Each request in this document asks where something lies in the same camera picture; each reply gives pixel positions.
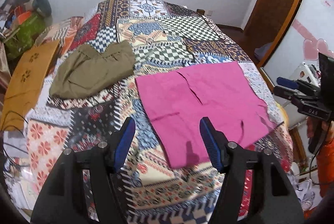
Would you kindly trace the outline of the person's right hand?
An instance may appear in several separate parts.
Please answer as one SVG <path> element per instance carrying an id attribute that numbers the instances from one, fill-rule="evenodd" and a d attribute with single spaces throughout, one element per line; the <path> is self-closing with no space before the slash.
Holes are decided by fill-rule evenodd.
<path id="1" fill-rule="evenodd" d="M 322 122 L 322 129 L 326 134 L 326 139 L 327 140 L 332 140 L 333 139 L 333 122 Z"/>

